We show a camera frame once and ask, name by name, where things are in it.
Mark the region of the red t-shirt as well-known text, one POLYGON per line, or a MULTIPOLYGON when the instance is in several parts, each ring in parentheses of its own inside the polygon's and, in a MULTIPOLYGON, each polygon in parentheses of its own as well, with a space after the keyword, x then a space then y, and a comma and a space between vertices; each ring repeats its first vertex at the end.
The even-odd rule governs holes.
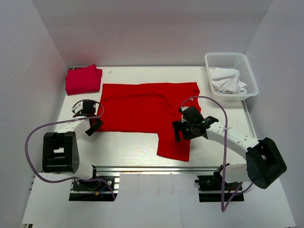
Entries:
POLYGON ((201 110, 195 82, 147 83, 139 85, 103 84, 98 110, 103 125, 100 132, 156 133, 157 155, 187 162, 190 142, 175 141, 172 123, 181 120, 180 105, 201 110))

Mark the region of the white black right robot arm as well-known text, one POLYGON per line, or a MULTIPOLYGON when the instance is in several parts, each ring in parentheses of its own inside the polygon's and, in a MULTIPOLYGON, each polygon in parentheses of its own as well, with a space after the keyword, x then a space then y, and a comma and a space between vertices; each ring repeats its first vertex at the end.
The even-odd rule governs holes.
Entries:
POLYGON ((237 133, 212 116, 204 118, 194 106, 182 108, 181 114, 182 119, 172 123, 176 142, 204 137, 227 146, 246 161, 224 163, 214 171, 219 189, 224 190, 234 182, 251 182, 266 189, 286 172, 286 163, 272 139, 260 140, 237 133))

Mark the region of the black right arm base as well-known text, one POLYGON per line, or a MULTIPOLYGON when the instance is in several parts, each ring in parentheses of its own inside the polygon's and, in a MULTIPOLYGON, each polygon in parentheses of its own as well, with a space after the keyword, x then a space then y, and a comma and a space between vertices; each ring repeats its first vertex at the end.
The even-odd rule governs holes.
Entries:
MULTIPOLYGON (((221 202, 221 187, 222 187, 222 177, 220 171, 222 171, 223 166, 219 168, 193 168, 192 171, 196 171, 197 177, 194 180, 195 185, 198 187, 199 192, 199 202, 200 203, 216 203, 221 202)), ((224 202, 228 202, 228 199, 236 191, 239 183, 226 183, 224 187, 224 202)), ((240 194, 242 187, 240 187, 236 196, 232 199, 232 202, 243 202, 244 196, 240 194)))

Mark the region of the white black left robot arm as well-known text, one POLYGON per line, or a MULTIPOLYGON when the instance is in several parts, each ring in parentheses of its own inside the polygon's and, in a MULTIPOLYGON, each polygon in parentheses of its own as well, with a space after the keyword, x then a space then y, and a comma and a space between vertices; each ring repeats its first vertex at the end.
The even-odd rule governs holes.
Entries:
POLYGON ((46 133, 43 138, 42 170, 45 173, 66 174, 84 179, 91 190, 100 185, 100 177, 94 174, 92 165, 80 161, 77 140, 91 136, 103 124, 95 115, 94 100, 81 100, 72 107, 73 119, 57 132, 46 133))

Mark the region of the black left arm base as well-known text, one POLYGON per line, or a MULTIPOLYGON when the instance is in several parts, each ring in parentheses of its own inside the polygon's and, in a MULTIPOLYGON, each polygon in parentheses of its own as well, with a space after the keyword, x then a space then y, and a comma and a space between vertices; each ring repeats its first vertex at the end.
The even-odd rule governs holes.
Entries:
MULTIPOLYGON (((100 176, 111 187, 114 196, 117 197, 119 190, 120 177, 118 174, 114 176, 100 176)), ((73 181, 69 194, 69 201, 91 201, 91 202, 113 202, 114 198, 108 186, 102 181, 73 181)))

